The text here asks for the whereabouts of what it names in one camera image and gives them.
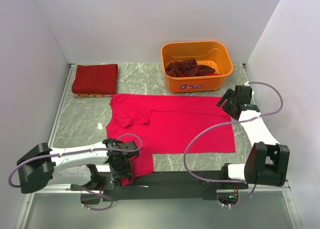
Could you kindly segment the pink t shirt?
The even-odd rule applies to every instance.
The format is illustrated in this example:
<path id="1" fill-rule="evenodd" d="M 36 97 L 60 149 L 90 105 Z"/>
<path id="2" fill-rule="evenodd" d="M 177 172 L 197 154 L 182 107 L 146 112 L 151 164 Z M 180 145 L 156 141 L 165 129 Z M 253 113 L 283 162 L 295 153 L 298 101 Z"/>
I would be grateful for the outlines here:
<path id="1" fill-rule="evenodd" d="M 216 96 L 115 94 L 106 135 L 142 145 L 131 160 L 133 178 L 154 172 L 154 154 L 182 154 L 205 129 L 229 123 L 231 118 L 216 104 Z"/>

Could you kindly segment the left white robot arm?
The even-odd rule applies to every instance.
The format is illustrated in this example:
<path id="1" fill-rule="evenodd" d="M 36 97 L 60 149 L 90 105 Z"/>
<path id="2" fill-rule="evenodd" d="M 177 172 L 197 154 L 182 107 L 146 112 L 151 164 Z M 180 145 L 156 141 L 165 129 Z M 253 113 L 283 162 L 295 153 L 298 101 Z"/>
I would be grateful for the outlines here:
<path id="1" fill-rule="evenodd" d="M 91 145 L 55 148 L 40 143 L 16 163 L 17 188 L 31 194 L 51 185 L 106 190 L 120 179 L 133 178 L 130 159 L 139 156 L 142 141 L 107 138 Z"/>

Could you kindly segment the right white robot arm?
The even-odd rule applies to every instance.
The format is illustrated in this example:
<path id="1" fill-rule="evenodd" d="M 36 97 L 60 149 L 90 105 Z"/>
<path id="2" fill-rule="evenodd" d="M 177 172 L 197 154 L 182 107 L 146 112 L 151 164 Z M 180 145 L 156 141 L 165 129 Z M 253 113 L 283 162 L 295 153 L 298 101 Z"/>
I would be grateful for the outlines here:
<path id="1" fill-rule="evenodd" d="M 236 85 L 216 104 L 240 123 L 252 146 L 244 164 L 228 164 L 227 171 L 219 176 L 221 186 L 226 189 L 237 181 L 275 187 L 282 187 L 286 181 L 290 149 L 272 136 L 263 121 L 265 115 L 251 103 L 252 96 L 249 85 Z"/>

